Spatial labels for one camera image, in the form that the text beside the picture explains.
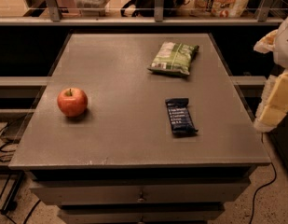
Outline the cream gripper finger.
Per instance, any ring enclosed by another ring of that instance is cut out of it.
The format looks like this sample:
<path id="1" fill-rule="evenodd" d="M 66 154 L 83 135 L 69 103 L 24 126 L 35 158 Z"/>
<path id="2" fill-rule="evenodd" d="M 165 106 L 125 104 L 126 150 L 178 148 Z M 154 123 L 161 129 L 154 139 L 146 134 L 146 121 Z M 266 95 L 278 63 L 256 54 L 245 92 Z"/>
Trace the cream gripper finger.
<path id="1" fill-rule="evenodd" d="M 259 41 L 254 45 L 254 50 L 260 53 L 268 53 L 274 50 L 274 40 L 276 37 L 278 30 L 275 29 L 265 36 L 263 36 Z"/>
<path id="2" fill-rule="evenodd" d="M 288 113 L 288 70 L 270 75 L 265 83 L 261 102 L 255 113 L 254 127 L 267 133 L 275 129 Z"/>

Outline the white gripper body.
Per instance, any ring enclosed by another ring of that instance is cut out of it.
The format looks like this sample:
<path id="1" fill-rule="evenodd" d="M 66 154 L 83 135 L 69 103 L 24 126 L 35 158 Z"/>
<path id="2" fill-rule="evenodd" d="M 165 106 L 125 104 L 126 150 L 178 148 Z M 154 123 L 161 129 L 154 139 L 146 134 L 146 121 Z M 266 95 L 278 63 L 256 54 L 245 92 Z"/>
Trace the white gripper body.
<path id="1" fill-rule="evenodd" d="M 288 17 L 281 23 L 274 39 L 274 63 L 288 69 Z"/>

